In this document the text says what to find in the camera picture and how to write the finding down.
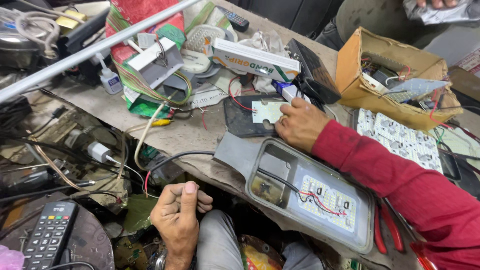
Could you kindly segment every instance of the red handle pliers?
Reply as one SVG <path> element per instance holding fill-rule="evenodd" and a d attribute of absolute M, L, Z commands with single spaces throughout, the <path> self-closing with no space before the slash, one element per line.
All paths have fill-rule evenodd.
<path fill-rule="evenodd" d="M 387 224 L 388 229 L 390 230 L 390 234 L 393 237 L 393 241 L 395 243 L 395 248 L 403 252 L 403 242 L 400 232 L 398 231 L 398 227 L 395 225 L 395 222 L 388 211 L 388 208 L 385 203 L 377 203 L 375 206 L 375 221 L 374 221 L 374 229 L 375 229 L 375 244 L 377 244 L 378 251 L 382 254 L 387 254 L 387 248 L 385 247 L 384 239 L 382 237 L 382 233 L 380 230 L 380 214 L 382 215 L 385 223 Z"/>

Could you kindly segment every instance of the red wire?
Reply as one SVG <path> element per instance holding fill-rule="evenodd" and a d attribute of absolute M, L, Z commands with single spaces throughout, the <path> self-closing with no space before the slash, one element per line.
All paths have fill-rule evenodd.
<path fill-rule="evenodd" d="M 410 75 L 410 67 L 407 66 L 407 65 L 404 65 L 402 70 L 400 70 L 400 73 L 398 73 L 398 80 L 400 80 L 401 76 L 402 76 L 402 71 L 405 69 L 405 67 L 408 67 L 408 73 L 407 75 L 405 75 L 405 78 L 403 78 L 403 80 L 405 81 L 408 77 L 408 75 Z"/>
<path fill-rule="evenodd" d="M 257 110 L 255 110 L 255 109 L 247 108 L 247 107 L 241 105 L 240 102 L 238 102 L 238 101 L 235 99 L 235 97 L 233 97 L 232 89 L 230 89 L 230 86 L 232 85 L 232 81 L 235 80 L 235 79 L 240 79 L 240 77 L 235 77 L 235 78 L 231 79 L 231 80 L 230 80 L 230 83 L 228 84 L 228 91 L 229 91 L 230 96 L 232 97 L 232 99 L 233 99 L 238 105 L 240 105 L 240 107 L 242 107 L 242 108 L 244 108 L 244 109 L 252 110 L 252 111 L 257 111 Z"/>
<path fill-rule="evenodd" d="M 434 89 L 433 91 L 434 91 L 434 92 L 433 92 L 432 100 L 433 100 L 433 99 L 435 98 L 435 96 L 437 95 L 437 89 Z M 451 126 L 449 126 L 449 125 L 446 125 L 446 124 L 444 124 L 444 123 L 442 123 L 442 122 L 440 122 L 440 121 L 437 121 L 437 120 L 435 120 L 435 119 L 432 117 L 433 112 L 435 111 L 435 109 L 437 109 L 438 100 L 439 100 L 439 99 L 435 100 L 435 105 L 433 106 L 433 110 L 430 112 L 430 119 L 431 119 L 432 121 L 434 121 L 435 123 L 438 123 L 438 124 L 440 124 L 440 125 L 442 125 L 442 126 L 444 126 L 444 127 L 446 127 L 446 128 L 451 128 L 451 129 L 453 129 L 453 127 L 451 127 Z"/>
<path fill-rule="evenodd" d="M 148 198 L 148 192 L 147 192 L 147 183 L 148 183 L 148 177 L 150 176 L 151 171 L 148 171 L 147 177 L 145 177 L 145 195 Z"/>
<path fill-rule="evenodd" d="M 207 125 L 205 124 L 204 116 L 205 116 L 205 110 L 202 112 L 202 123 L 204 123 L 204 128 L 205 130 L 207 130 Z"/>
<path fill-rule="evenodd" d="M 325 209 L 327 209 L 328 212 L 330 212 L 330 214 L 346 215 L 345 213 L 335 213 L 335 212 L 333 212 L 332 210 L 328 209 L 328 208 L 320 201 L 320 199 L 317 197 L 317 195 L 315 195 L 314 193 L 306 193 L 306 192 L 302 192 L 302 191 L 299 191 L 299 193 L 302 193 L 302 194 L 308 195 L 308 196 L 313 195 L 313 196 L 317 199 L 317 201 L 318 201 Z"/>

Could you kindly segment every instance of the red sleeve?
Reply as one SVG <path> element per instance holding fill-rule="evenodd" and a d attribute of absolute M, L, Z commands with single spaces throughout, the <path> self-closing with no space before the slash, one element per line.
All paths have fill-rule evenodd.
<path fill-rule="evenodd" d="M 428 241 L 425 254 L 439 269 L 480 269 L 480 202 L 441 173 L 333 120 L 312 154 L 387 197 Z"/>

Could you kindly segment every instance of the tv remote control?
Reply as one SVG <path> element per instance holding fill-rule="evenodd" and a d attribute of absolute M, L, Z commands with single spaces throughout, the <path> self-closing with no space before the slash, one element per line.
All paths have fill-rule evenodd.
<path fill-rule="evenodd" d="M 24 248 L 23 270 L 42 270 L 58 264 L 77 209 L 77 204 L 64 201 L 50 202 L 43 207 Z"/>
<path fill-rule="evenodd" d="M 250 25 L 249 21 L 245 20 L 244 18 L 238 16 L 236 13 L 233 13 L 224 7 L 217 6 L 217 8 L 221 10 L 223 14 L 225 14 L 227 19 L 232 24 L 233 29 L 242 33 L 248 30 L 248 26 Z"/>

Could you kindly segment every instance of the glue bottle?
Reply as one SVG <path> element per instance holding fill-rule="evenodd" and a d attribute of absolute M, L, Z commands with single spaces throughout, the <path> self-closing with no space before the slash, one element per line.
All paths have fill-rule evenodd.
<path fill-rule="evenodd" d="M 121 84 L 118 74 L 112 72 L 112 70 L 105 65 L 105 62 L 103 62 L 104 58 L 101 53 L 96 53 L 96 57 L 100 60 L 100 63 L 103 67 L 103 75 L 100 75 L 100 80 L 102 81 L 103 86 L 107 90 L 107 93 L 115 95 L 118 92 L 122 91 L 123 85 Z"/>

